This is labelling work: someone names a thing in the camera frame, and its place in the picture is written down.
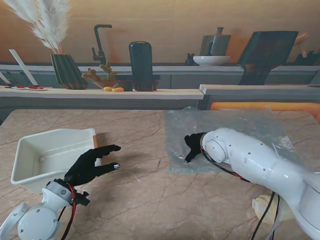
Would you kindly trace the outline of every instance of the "beige wall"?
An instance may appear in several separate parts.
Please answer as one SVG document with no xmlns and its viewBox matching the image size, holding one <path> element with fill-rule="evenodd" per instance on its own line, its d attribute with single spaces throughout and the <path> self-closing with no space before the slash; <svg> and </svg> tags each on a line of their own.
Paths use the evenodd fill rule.
<svg viewBox="0 0 320 240">
<path fill-rule="evenodd" d="M 111 62 L 130 62 L 128 45 L 147 41 L 154 62 L 184 62 L 187 53 L 200 52 L 203 35 L 217 27 L 231 34 L 227 55 L 235 62 L 254 31 L 309 31 L 307 51 L 320 48 L 320 0 L 74 0 L 63 49 L 76 62 L 94 62 L 96 24 L 102 47 Z M 26 62 L 50 62 L 50 49 L 30 33 L 28 25 L 0 8 L 0 61 L 14 61 L 16 49 Z M 294 48 L 290 59 L 295 59 Z"/>
</svg>

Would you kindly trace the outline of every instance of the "black faucet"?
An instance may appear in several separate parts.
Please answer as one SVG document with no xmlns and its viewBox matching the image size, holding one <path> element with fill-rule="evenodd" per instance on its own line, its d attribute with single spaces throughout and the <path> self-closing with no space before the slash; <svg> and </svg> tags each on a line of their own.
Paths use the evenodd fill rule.
<svg viewBox="0 0 320 240">
<path fill-rule="evenodd" d="M 95 34 L 95 38 L 96 38 L 96 42 L 98 44 L 98 55 L 96 55 L 96 50 L 94 47 L 92 47 L 92 53 L 93 53 L 93 60 L 95 61 L 100 61 L 101 64 L 105 65 L 107 63 L 106 61 L 106 56 L 104 51 L 102 51 L 102 46 L 101 46 L 101 42 L 100 42 L 100 37 L 99 37 L 99 33 L 98 33 L 98 28 L 112 28 L 112 25 L 110 24 L 98 24 L 94 26 L 94 34 Z"/>
</svg>

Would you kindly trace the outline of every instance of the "dried pampas grass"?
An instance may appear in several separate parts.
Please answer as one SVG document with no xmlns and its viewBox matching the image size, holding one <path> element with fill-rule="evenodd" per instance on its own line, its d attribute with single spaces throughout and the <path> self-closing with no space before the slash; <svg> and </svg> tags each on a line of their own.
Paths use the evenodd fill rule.
<svg viewBox="0 0 320 240">
<path fill-rule="evenodd" d="M 63 54 L 62 40 L 69 25 L 70 0 L 3 0 L 21 19 L 31 24 L 40 42 Z"/>
</svg>

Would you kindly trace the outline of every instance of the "white plastic bin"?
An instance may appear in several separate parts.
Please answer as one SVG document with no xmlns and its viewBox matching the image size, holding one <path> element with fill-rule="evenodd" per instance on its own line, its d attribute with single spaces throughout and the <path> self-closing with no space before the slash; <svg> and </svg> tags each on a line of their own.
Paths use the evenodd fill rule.
<svg viewBox="0 0 320 240">
<path fill-rule="evenodd" d="M 93 128 L 56 129 L 22 137 L 16 150 L 11 183 L 41 193 L 49 181 L 63 179 L 81 154 L 97 147 L 95 137 Z M 100 159 L 95 165 L 101 165 Z"/>
</svg>

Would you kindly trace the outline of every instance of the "robotic arm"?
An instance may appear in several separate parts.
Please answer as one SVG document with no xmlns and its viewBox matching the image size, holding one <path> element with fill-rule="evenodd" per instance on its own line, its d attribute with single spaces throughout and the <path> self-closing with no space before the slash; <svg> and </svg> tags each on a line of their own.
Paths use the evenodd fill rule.
<svg viewBox="0 0 320 240">
<path fill-rule="evenodd" d="M 230 165 L 229 173 L 278 193 L 290 206 L 298 224 L 320 240 L 320 175 L 279 156 L 263 142 L 234 129 L 219 128 L 185 137 L 191 148 L 186 161 L 197 154 L 215 164 Z"/>
<path fill-rule="evenodd" d="M 24 202 L 11 212 L 0 227 L 0 240 L 8 240 L 16 224 L 21 240 L 53 240 L 61 226 L 58 211 L 72 205 L 71 219 L 62 237 L 64 240 L 75 217 L 77 204 L 87 206 L 90 202 L 86 198 L 89 195 L 87 192 L 78 193 L 74 187 L 89 183 L 96 177 L 120 168 L 120 165 L 115 162 L 95 166 L 97 158 L 102 158 L 120 149 L 121 147 L 117 145 L 109 145 L 90 149 L 82 154 L 65 174 L 63 180 L 50 181 L 42 189 L 41 203 L 29 206 Z"/>
</svg>

